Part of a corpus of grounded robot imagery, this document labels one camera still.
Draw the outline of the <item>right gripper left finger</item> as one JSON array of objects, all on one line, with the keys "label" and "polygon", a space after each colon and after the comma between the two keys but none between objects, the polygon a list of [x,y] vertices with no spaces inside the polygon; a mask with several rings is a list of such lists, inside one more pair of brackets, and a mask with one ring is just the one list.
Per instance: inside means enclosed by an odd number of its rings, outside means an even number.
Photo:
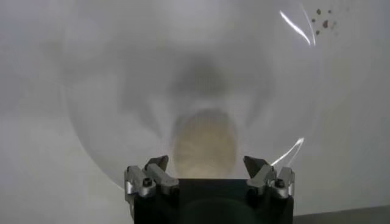
[{"label": "right gripper left finger", "polygon": [[159,189],[163,195],[179,193],[179,180],[169,176],[165,170],[168,165],[167,155],[151,158],[141,169],[128,166],[124,171],[125,201],[132,201],[136,196],[151,198]]}]

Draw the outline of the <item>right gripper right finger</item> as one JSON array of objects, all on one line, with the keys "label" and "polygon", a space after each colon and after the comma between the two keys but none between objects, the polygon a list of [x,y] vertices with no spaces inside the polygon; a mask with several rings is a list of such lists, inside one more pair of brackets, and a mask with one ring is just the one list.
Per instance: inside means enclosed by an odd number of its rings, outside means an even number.
[{"label": "right gripper right finger", "polygon": [[250,176],[246,184],[255,189],[257,195],[270,190],[271,196],[287,199],[294,196],[295,173],[290,167],[282,167],[279,172],[264,159],[244,156],[244,165]]}]

